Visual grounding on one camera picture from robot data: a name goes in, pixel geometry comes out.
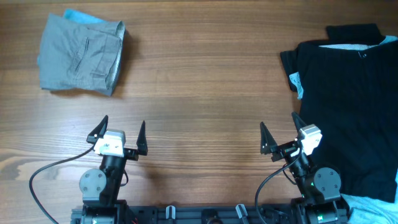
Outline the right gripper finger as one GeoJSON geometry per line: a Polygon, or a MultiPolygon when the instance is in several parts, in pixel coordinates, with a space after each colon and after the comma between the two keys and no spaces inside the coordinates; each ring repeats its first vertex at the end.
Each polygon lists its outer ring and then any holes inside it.
{"type": "Polygon", "coordinates": [[[260,123],[261,130],[261,150],[275,150],[277,148],[277,143],[275,139],[272,137],[268,128],[264,124],[264,122],[260,123]]]}
{"type": "Polygon", "coordinates": [[[292,119],[297,131],[307,126],[307,124],[302,120],[298,113],[295,111],[292,112],[292,119]]]}

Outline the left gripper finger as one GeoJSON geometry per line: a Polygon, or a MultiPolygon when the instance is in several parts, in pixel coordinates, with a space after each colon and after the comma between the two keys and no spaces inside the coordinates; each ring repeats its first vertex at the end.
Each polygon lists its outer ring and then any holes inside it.
{"type": "Polygon", "coordinates": [[[108,127],[108,115],[105,115],[101,122],[89,133],[88,139],[102,138],[108,127]]]}
{"type": "Polygon", "coordinates": [[[143,121],[136,141],[138,150],[147,150],[146,122],[143,121]]]}

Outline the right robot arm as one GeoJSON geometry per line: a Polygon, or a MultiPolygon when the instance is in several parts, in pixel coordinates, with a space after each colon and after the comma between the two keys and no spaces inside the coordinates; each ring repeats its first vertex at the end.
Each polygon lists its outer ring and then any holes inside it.
{"type": "Polygon", "coordinates": [[[285,144],[277,144],[264,122],[260,123],[261,154],[270,154],[272,161],[284,160],[285,164],[258,187],[254,204],[261,223],[347,223],[348,211],[341,201],[340,173],[332,167],[313,163],[311,153],[322,139],[321,130],[314,124],[306,124],[292,113],[297,137],[285,144]],[[259,205],[259,194],[273,177],[287,170],[289,181],[298,187],[301,196],[287,205],[259,205]]]}

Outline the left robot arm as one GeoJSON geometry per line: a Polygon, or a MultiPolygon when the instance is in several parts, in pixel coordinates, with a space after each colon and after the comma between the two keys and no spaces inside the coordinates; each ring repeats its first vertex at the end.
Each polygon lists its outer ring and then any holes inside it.
{"type": "Polygon", "coordinates": [[[148,153],[146,123],[142,122],[135,149],[125,146],[124,131],[109,129],[108,117],[87,136],[86,141],[93,145],[95,154],[102,157],[97,169],[86,171],[80,178],[79,188],[83,194],[83,208],[71,216],[72,223],[137,223],[134,212],[118,194],[127,177],[125,166],[128,160],[137,161],[139,156],[148,153]]]}

